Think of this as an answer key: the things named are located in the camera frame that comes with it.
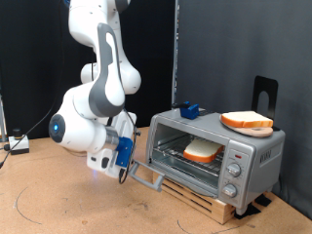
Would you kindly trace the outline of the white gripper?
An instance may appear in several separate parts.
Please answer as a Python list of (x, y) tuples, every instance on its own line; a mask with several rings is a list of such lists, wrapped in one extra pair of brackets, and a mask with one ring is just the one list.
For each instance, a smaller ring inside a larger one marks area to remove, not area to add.
[(137, 116), (122, 110), (115, 116), (110, 126), (106, 126), (103, 148), (97, 153), (87, 154), (87, 165), (107, 176), (121, 178), (130, 165), (135, 148), (134, 136), (141, 136), (136, 129)]

